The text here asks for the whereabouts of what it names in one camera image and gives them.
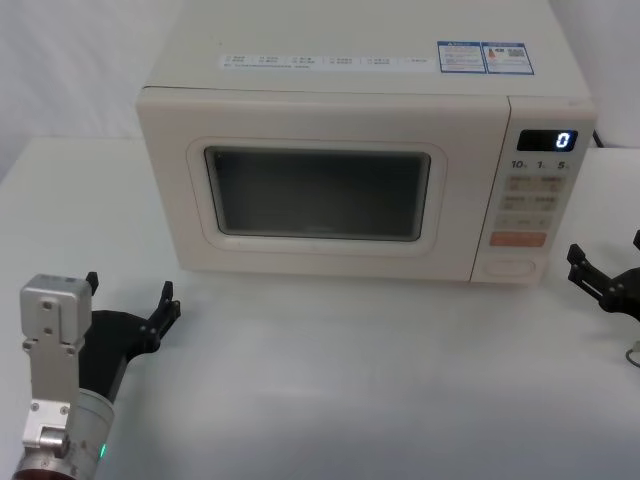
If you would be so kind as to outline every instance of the microwave window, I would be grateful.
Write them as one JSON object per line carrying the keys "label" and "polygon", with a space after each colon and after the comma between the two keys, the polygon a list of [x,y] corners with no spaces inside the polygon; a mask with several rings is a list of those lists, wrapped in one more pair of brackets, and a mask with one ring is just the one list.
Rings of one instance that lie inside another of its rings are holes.
{"label": "microwave window", "polygon": [[209,147],[205,158],[224,234],[420,238],[425,153]]}

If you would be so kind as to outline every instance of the microwave oven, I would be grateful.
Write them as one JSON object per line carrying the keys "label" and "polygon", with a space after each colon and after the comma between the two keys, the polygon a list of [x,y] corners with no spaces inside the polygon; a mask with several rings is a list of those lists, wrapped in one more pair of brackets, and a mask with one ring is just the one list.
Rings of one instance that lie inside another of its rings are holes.
{"label": "microwave oven", "polygon": [[137,110],[183,268],[519,284],[596,117],[544,0],[191,0]]}

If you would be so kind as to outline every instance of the warning label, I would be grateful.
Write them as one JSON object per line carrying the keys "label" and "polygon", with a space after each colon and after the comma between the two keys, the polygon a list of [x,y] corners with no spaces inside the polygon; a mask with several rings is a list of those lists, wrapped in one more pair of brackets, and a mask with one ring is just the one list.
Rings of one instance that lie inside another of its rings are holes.
{"label": "warning label", "polygon": [[502,75],[533,75],[524,43],[482,42],[487,72]]}
{"label": "warning label", "polygon": [[442,73],[487,73],[480,42],[438,42]]}

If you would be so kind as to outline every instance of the orange button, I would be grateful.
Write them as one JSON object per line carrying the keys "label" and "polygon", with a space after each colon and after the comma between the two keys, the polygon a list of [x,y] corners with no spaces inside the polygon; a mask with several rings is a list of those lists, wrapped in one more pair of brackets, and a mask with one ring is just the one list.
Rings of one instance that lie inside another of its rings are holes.
{"label": "orange button", "polygon": [[539,232],[493,232],[492,247],[542,247],[547,241],[546,233]]}

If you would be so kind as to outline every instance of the digital display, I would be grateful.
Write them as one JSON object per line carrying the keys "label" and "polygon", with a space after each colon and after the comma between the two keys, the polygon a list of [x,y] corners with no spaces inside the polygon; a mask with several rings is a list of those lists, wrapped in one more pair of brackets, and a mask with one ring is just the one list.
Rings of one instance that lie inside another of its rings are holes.
{"label": "digital display", "polygon": [[518,140],[518,151],[570,152],[577,139],[575,130],[523,130]]}

